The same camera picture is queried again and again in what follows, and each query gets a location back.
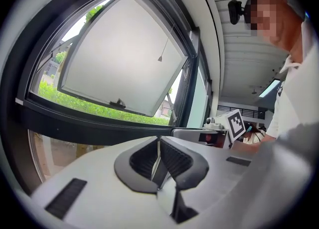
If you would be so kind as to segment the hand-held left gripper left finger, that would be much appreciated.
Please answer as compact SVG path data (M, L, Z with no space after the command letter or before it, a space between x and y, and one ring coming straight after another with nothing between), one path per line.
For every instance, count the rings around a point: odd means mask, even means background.
M61 224L80 229L174 229L174 220L153 194L137 193L116 176L120 153L150 140L144 137L91 151L47 179L31 195L45 208L73 178L87 182Z

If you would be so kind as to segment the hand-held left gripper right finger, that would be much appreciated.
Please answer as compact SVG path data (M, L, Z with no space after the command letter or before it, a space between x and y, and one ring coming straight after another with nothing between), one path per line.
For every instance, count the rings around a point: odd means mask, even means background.
M167 174L160 206L170 215L183 208L202 213L235 187L251 160L250 154L162 137L160 162Z

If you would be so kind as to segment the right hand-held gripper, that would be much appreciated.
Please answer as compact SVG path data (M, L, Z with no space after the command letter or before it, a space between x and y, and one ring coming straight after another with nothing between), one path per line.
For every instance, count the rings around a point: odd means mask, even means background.
M224 149L231 149L234 141L246 131L239 109L207 118L203 129L216 131L218 138L217 143L213 146ZM203 129L173 128L171 135L176 138L199 138L199 135L204 132Z

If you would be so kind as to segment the dark-framed window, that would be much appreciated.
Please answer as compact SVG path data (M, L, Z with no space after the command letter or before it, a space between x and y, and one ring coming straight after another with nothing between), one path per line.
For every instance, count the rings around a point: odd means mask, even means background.
M51 110L38 97L41 80L57 88L71 45L37 73L49 52L78 36L84 25L112 0L16 0L0 33L0 138L12 172L21 188L32 194L52 175L76 158L78 145L62 140L58 124L68 129L88 126L80 117ZM205 0L182 0L200 32L200 48L187 60L166 96L178 113L173 128L198 128L206 111L206 92L200 91L209 72L206 65L202 17L210 15Z

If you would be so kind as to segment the black railing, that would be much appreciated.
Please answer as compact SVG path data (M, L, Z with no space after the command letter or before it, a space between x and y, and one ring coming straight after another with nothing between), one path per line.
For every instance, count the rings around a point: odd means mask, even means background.
M222 105L218 105L217 109L219 111L223 111L223 112L232 112L234 110L239 110L241 116L258 118L258 119L265 119L265 112L264 111L256 111L256 110L251 110L251 109L242 109L242 108L222 106Z

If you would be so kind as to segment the green hedge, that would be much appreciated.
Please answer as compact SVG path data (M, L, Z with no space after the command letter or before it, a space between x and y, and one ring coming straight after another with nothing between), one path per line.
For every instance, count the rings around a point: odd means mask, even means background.
M59 92L56 87L45 80L40 81L38 95L59 105L92 115L135 123L169 125L169 119L132 114L69 96Z

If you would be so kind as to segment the rectangular ceiling light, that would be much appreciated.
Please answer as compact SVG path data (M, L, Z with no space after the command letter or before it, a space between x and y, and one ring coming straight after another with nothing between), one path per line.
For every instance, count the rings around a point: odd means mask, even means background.
M266 87L266 89L259 95L259 98L264 98L268 95L281 81L279 79L273 79L272 82Z

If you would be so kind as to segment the frosted glass window sash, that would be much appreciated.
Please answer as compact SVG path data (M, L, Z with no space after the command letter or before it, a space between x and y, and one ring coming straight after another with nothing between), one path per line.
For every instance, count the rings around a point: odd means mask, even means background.
M112 0L72 43L57 88L113 109L109 102L120 98L119 110L151 116L186 60L151 0Z

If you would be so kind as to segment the person's white t-shirt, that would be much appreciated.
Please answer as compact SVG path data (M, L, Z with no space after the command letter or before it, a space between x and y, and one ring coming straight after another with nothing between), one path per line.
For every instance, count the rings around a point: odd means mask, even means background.
M299 124L319 122L319 41L311 23L302 25L303 61L287 57L281 73L287 72L277 92L272 121L266 135L273 138Z

